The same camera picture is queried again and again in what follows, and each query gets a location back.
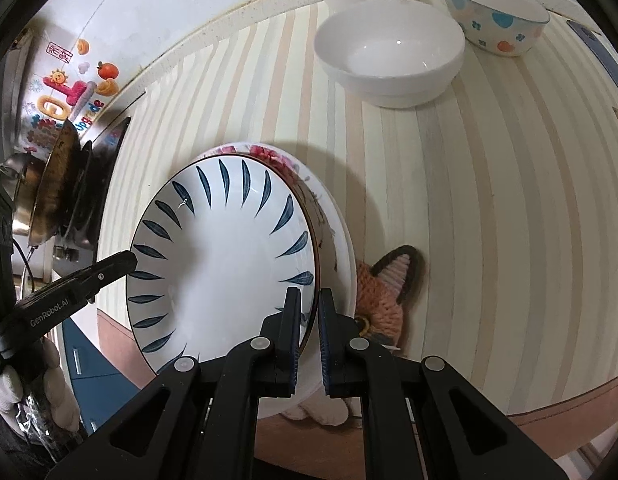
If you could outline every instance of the white glove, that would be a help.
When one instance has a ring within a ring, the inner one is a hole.
[[[44,362],[48,367],[44,373],[44,394],[51,404],[51,416],[54,422],[64,430],[78,431],[80,427],[80,407],[69,385],[64,381],[60,369],[60,355],[55,344],[47,338],[42,338]],[[17,409],[15,404],[23,397],[22,382],[16,371],[9,365],[5,366],[0,376],[0,415],[7,424],[20,436],[24,433],[16,422]]]
[[[310,416],[322,426],[339,426],[348,419],[349,409],[344,400],[331,399],[320,388],[304,402],[282,414],[291,420],[303,420]]]

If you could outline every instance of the stuffed toy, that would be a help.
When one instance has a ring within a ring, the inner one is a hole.
[[[412,303],[422,284],[424,259],[414,247],[404,245],[382,257],[374,266],[356,262],[358,296],[356,324],[361,337],[391,351],[400,349],[404,307]],[[359,399],[331,399],[322,389],[282,414],[291,420],[310,416],[323,426],[339,426],[349,414],[361,416]]]

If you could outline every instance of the frying pan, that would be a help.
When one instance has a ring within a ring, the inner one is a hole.
[[[14,153],[0,167],[0,183],[16,204],[13,234],[28,237],[31,210],[44,171],[44,160],[30,153]]]
[[[28,228],[28,244],[36,247],[43,244],[60,227],[78,174],[80,139],[71,121],[64,121],[46,162],[38,193],[33,204]]]

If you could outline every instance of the blue object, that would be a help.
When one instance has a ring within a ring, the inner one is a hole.
[[[580,39],[585,42],[586,46],[591,49],[591,52],[596,55],[598,61],[602,63],[602,66],[609,73],[611,79],[614,80],[615,85],[618,87],[618,64],[600,40],[596,38],[596,35],[581,23],[567,20],[567,25],[573,29]]]
[[[160,339],[156,339],[155,341],[149,343],[147,346],[142,348],[142,351],[150,354],[152,352],[157,352],[158,350],[160,350],[160,348],[162,348],[164,345],[167,344],[167,341],[169,339],[171,339],[171,336],[173,335],[173,333],[175,332],[175,330],[173,330],[170,334],[167,334],[164,337],[161,337]]]
[[[157,276],[156,274],[151,274],[150,272],[146,272],[144,270],[134,270],[134,272],[129,272],[129,276],[132,278],[136,278],[138,280],[163,280],[162,276]]]
[[[311,285],[311,283],[313,283],[313,274],[311,274],[308,270],[305,270],[304,272],[296,274],[288,280],[281,281],[286,283],[295,283],[295,285]]]
[[[294,200],[291,198],[291,195],[286,197],[286,204],[284,205],[284,209],[282,209],[282,214],[280,215],[280,219],[278,223],[271,231],[271,234],[279,231],[282,227],[284,227],[291,217],[294,215]]]
[[[227,205],[227,200],[229,199],[229,188],[231,185],[231,181],[229,178],[229,172],[227,171],[227,167],[222,163],[221,160],[218,160],[218,163],[220,164],[220,174],[222,175],[222,184],[224,186],[224,205]],[[242,169],[244,170],[244,167],[246,165],[244,161],[242,161],[242,163],[244,164],[244,166],[242,167]]]
[[[170,242],[173,241],[171,240],[171,237],[169,236],[167,230],[157,222],[154,222],[153,220],[142,220],[142,223],[146,225],[154,234],[157,234],[160,238],[164,238],[165,240],[169,240]]]
[[[127,298],[132,303],[145,304],[151,303],[151,301],[159,300],[163,296],[158,296],[156,294],[140,294],[139,296],[132,296]]]
[[[258,213],[266,204],[266,201],[271,196],[271,177],[268,176],[268,171],[265,171],[265,187],[262,190],[262,200],[260,201],[260,207],[258,208]]]
[[[182,226],[180,225],[180,220],[178,220],[178,216],[169,204],[167,204],[166,202],[161,202],[160,200],[156,200],[155,205],[158,206],[158,209],[160,211],[162,211],[165,215],[171,218],[180,229],[182,229]]]
[[[71,318],[62,337],[73,393],[87,433],[93,433],[140,390],[93,346]]]
[[[513,25],[513,16],[504,12],[492,12],[491,17],[496,25],[502,28],[509,28]]]
[[[151,258],[159,258],[161,260],[166,260],[166,257],[160,252],[154,249],[153,247],[149,247],[148,245],[140,245],[134,244],[134,248],[138,249],[142,254],[146,254]]]
[[[141,321],[138,321],[137,323],[134,323],[134,328],[148,328],[150,326],[158,324],[166,316],[167,314],[162,314],[161,316],[148,317],[147,319],[143,319]]]
[[[198,170],[198,176],[200,177],[200,182],[202,183],[202,187],[204,188],[204,193],[206,195],[206,201],[209,203],[209,208],[211,208],[211,187],[209,186],[209,179],[204,174],[204,171],[202,171],[197,166],[196,166],[196,169]]]
[[[297,239],[295,244],[289,247],[284,253],[280,254],[280,256],[288,256],[289,254],[295,254],[305,248],[307,245],[307,241],[309,240],[309,232],[305,231],[300,235],[300,238]]]
[[[82,423],[89,434],[108,421],[140,391],[119,373],[76,379],[71,384],[80,406]]]
[[[463,10],[467,4],[467,0],[451,0],[454,3],[454,7],[458,10]]]
[[[173,184],[173,189],[176,190],[176,193],[180,196],[180,198],[182,199],[182,202],[184,202],[186,206],[189,208],[189,211],[191,211],[193,215],[195,215],[196,211],[194,210],[194,207],[193,207],[193,200],[191,200],[191,195],[189,195],[188,191],[186,190],[186,187],[182,186],[182,184],[180,184],[179,182],[176,182],[175,180],[172,182],[172,184]]]
[[[119,373],[71,318],[62,322],[62,336],[71,379]]]

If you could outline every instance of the striped tablecloth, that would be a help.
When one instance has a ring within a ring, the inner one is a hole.
[[[446,358],[507,413],[616,376],[618,89],[566,21],[552,15],[521,58],[468,44],[441,97],[388,110],[318,66],[313,36],[327,15],[320,3],[253,24],[148,88],[111,181],[99,258],[130,246],[152,196],[197,155],[262,140],[326,183],[358,259],[423,251],[407,356]],[[129,326],[123,282],[97,306]]]

